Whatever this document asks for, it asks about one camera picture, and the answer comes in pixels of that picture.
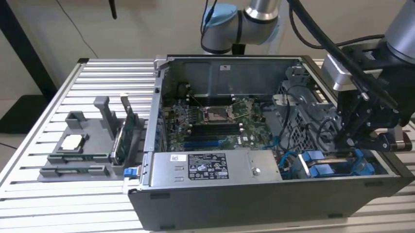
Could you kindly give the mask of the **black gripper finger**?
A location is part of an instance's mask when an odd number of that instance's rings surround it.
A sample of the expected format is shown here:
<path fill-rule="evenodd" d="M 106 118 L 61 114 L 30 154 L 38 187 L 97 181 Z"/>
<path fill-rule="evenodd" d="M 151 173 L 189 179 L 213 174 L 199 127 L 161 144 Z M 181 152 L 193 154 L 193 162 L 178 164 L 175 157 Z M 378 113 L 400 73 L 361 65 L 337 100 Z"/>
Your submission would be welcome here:
<path fill-rule="evenodd" d="M 390 151 L 390 133 L 357 133 L 348 138 L 348 145 L 358 149 Z"/>
<path fill-rule="evenodd" d="M 338 115 L 342 117 L 341 130 L 336 136 L 336 148 L 346 149 L 354 146 L 353 138 L 368 117 L 365 98 L 358 90 L 342 91 L 338 95 Z"/>

